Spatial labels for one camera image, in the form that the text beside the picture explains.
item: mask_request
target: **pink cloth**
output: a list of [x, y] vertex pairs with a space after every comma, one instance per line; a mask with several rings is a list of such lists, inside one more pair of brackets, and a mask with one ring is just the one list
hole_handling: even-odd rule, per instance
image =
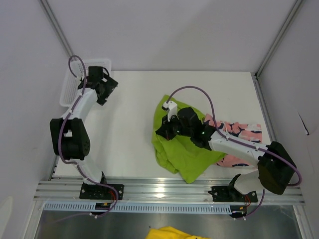
[[[209, 114], [206, 115], [204, 122], [208, 122], [209, 125], [215, 126], [213, 117]], [[220, 130], [226, 131], [235, 137], [239, 137], [248, 141], [261, 143], [263, 139], [260, 124], [242, 124], [238, 122], [229, 123], [218, 121], [217, 127]], [[221, 161], [217, 162], [216, 165], [231, 168], [239, 166], [250, 166], [251, 164], [243, 159], [228, 154]]]

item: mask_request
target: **gray wall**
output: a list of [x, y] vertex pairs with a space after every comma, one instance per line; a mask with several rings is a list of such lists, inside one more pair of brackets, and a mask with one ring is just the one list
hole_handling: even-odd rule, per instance
[[50, 0], [73, 50], [115, 70], [257, 70], [294, 0]]
[[319, 238], [319, 1], [305, 2], [261, 85], [279, 140], [303, 175], [302, 191]]
[[52, 165], [49, 121], [67, 58], [36, 0], [0, 3], [0, 201], [13, 196], [4, 239], [17, 239], [37, 183]]

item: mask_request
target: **white table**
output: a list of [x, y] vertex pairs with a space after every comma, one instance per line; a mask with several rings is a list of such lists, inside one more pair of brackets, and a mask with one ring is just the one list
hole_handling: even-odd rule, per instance
[[[107, 177], [181, 178], [160, 167], [151, 143], [155, 108], [163, 95], [194, 85], [212, 98], [217, 120], [259, 123], [263, 142], [270, 143], [252, 77], [249, 72], [116, 71], [119, 86], [103, 107], [95, 105], [85, 127], [91, 140], [90, 154]], [[195, 89], [174, 97], [204, 114], [211, 113], [206, 96]], [[231, 178], [249, 169], [211, 165], [201, 178]], [[73, 166], [59, 160], [55, 176], [78, 176]]]

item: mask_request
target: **white plastic basket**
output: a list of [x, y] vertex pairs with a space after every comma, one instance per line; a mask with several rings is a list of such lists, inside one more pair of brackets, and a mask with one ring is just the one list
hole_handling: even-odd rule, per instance
[[[88, 74], [88, 67], [89, 66], [102, 66], [108, 69], [109, 73], [111, 74], [111, 61], [109, 59], [91, 59], [91, 60], [83, 60], [86, 73]], [[83, 67], [80, 61], [72, 61], [71, 62], [71, 69], [75, 75], [81, 76], [83, 71]], [[71, 74], [69, 67], [66, 70], [62, 91], [60, 95], [60, 105], [64, 107], [69, 107], [78, 90], [78, 86], [80, 81], [76, 80], [75, 77]]]

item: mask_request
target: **vertical metal post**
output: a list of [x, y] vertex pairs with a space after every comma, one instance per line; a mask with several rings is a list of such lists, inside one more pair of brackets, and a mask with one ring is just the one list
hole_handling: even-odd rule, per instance
[[295, 4], [293, 5], [292, 9], [289, 12], [284, 24], [282, 25], [282, 27], [281, 27], [280, 31], [278, 32], [275, 40], [273, 41], [273, 44], [269, 48], [268, 53], [266, 54], [263, 62], [261, 63], [260, 67], [258, 68], [258, 71], [256, 73], [256, 79], [257, 80], [259, 79], [261, 73], [263, 72], [263, 70], [265, 69], [265, 67], [269, 63], [270, 59], [272, 58], [272, 56], [276, 52], [278, 46], [280, 45], [280, 43], [284, 39], [284, 36], [286, 35], [289, 27], [291, 26], [291, 24], [295, 20], [296, 16], [298, 15], [298, 13], [299, 13], [300, 9], [302, 8], [304, 2], [305, 2], [305, 0], [296, 0]]
[[47, 0], [38, 0], [45, 15], [47, 16], [56, 36], [58, 37], [66, 55], [68, 57], [74, 55], [73, 54], [73, 51], [72, 51], [72, 48], [68, 42], [68, 40], [66, 39], [61, 27], [60, 27], [60, 24], [59, 22], [57, 21], [55, 15], [54, 15], [54, 12], [52, 11], [51, 9], [51, 6], [49, 4], [49, 2]]

